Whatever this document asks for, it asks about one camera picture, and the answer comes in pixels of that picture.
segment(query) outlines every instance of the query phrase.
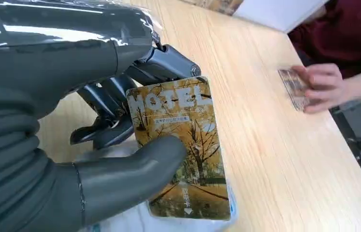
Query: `card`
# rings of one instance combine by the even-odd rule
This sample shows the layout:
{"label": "card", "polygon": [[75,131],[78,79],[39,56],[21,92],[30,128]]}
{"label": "card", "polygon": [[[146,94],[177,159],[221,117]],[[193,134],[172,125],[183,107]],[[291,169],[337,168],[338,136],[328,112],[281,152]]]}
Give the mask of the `card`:
{"label": "card", "polygon": [[196,6],[204,7],[226,15],[233,15],[243,0],[182,0]]}
{"label": "card", "polygon": [[228,220],[231,210],[209,83],[205,77],[129,89],[139,147],[174,135],[188,155],[171,182],[149,200],[158,217]]}
{"label": "card", "polygon": [[294,108],[298,111],[303,111],[304,107],[310,104],[310,100],[304,96],[304,90],[307,85],[300,79],[294,70],[278,70],[281,80],[286,87],[287,93],[290,96]]}

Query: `human hand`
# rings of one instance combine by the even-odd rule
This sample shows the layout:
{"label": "human hand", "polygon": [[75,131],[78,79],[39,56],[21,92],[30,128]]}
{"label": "human hand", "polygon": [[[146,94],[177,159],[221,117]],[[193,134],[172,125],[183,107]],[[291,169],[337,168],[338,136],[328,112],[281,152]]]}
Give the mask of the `human hand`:
{"label": "human hand", "polygon": [[315,64],[308,67],[293,66],[303,81],[309,86],[304,95],[311,104],[304,112],[313,114],[352,100],[349,85],[343,80],[341,72],[335,64]]}

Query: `red sleeve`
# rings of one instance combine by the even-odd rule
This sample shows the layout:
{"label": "red sleeve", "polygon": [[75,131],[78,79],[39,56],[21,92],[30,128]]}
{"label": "red sleeve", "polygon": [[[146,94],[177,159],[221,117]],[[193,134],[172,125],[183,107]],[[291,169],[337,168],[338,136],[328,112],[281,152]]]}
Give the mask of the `red sleeve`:
{"label": "red sleeve", "polygon": [[325,9],[327,11],[333,11],[337,5],[338,0],[330,0],[325,4]]}

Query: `light wood surface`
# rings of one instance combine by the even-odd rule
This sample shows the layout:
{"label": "light wood surface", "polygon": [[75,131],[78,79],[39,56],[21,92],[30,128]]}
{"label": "light wood surface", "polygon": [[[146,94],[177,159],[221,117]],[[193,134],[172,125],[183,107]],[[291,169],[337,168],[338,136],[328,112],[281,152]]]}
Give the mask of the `light wood surface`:
{"label": "light wood surface", "polygon": [[[285,34],[176,0],[130,2],[151,9],[163,42],[210,79],[238,202],[231,231],[361,231],[361,170],[328,112],[310,116],[291,105],[276,70],[301,62]],[[68,96],[41,121],[41,147],[72,161],[91,144],[69,146],[70,133],[94,118]]]}

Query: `tree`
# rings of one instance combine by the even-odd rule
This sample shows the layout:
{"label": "tree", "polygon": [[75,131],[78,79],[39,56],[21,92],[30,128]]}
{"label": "tree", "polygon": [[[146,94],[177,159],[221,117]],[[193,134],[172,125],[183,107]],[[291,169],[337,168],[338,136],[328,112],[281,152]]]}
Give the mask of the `tree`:
{"label": "tree", "polygon": [[206,174],[203,171],[203,164],[215,155],[220,148],[217,128],[214,124],[210,124],[207,131],[204,131],[198,121],[194,120],[190,124],[188,134],[191,137],[191,141],[188,144],[188,153],[196,162],[200,185],[205,186]]}
{"label": "tree", "polygon": [[197,183],[196,162],[189,154],[186,156],[185,161],[183,161],[183,175],[186,177],[187,182]]}
{"label": "tree", "polygon": [[[162,90],[163,90],[162,85],[158,85],[158,86],[151,88],[148,93],[153,92],[156,94],[156,96],[159,97]],[[140,94],[139,90],[133,90],[132,95],[135,95],[135,94]],[[171,116],[170,112],[164,105],[162,105],[162,110],[164,110],[167,115]],[[148,115],[147,111],[142,112],[142,110],[139,107],[136,108],[135,117],[132,118],[132,121],[135,124],[139,124],[139,126],[136,127],[136,130],[144,131],[147,135],[148,140],[169,134],[178,128],[177,125],[173,125],[173,124],[172,125],[161,124],[158,128],[155,128],[155,130],[152,130],[152,127],[154,124],[153,118],[150,115]],[[143,146],[143,143],[139,140],[138,140],[138,144]]]}

